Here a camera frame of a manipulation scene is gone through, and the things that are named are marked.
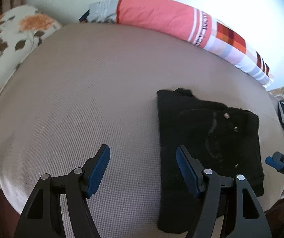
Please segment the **black pants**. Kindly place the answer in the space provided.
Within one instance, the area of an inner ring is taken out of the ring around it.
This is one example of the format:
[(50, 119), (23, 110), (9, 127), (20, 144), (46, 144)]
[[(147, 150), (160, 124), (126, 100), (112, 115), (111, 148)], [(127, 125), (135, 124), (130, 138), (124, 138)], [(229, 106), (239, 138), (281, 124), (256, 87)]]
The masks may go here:
[(264, 173), (253, 112), (196, 98), (190, 90), (157, 93), (161, 200), (158, 228), (166, 233), (188, 231), (199, 208), (182, 177), (176, 150), (185, 146), (203, 167), (225, 177), (244, 175), (255, 195), (264, 194)]

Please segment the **pink checkered long pillow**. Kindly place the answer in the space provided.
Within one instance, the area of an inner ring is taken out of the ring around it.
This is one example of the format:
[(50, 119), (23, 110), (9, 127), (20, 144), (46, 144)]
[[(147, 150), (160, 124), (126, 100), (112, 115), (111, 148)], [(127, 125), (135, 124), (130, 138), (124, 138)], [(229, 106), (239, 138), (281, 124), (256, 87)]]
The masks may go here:
[(274, 80), (269, 66), (246, 40), (195, 7), (173, 0), (105, 0), (90, 4), (81, 23), (114, 23), (158, 31), (202, 48), (257, 80)]

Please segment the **cardboard box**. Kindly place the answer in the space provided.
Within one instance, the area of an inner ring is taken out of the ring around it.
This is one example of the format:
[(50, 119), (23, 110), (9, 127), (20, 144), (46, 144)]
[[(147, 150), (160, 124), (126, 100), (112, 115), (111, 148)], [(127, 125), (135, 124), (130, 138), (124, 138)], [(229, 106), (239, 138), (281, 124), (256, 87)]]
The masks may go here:
[(275, 97), (276, 99), (280, 100), (284, 100), (284, 86), (277, 88), (277, 89), (273, 89), (268, 91), (269, 94), (271, 94), (273, 97)]

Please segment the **white floral orange pillow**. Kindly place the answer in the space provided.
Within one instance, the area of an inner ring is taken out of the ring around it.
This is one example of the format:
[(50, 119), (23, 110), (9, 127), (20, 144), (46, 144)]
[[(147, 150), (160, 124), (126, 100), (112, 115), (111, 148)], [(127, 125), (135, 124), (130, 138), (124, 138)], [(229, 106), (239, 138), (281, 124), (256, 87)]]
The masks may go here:
[(55, 19), (28, 5), (0, 16), (0, 92), (23, 60), (62, 27)]

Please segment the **beige bed mattress sheet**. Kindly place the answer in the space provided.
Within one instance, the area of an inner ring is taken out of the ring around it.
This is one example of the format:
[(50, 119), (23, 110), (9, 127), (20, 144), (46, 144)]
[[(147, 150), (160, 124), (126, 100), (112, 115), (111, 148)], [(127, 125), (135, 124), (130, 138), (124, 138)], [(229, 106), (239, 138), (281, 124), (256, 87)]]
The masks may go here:
[(70, 24), (23, 61), (0, 95), (0, 189), (20, 212), (42, 174), (68, 174), (106, 144), (110, 163), (88, 202), (99, 234), (167, 237), (157, 227), (156, 93), (177, 88), (255, 113), (262, 158), (284, 154), (269, 93), (232, 64), (151, 30)]

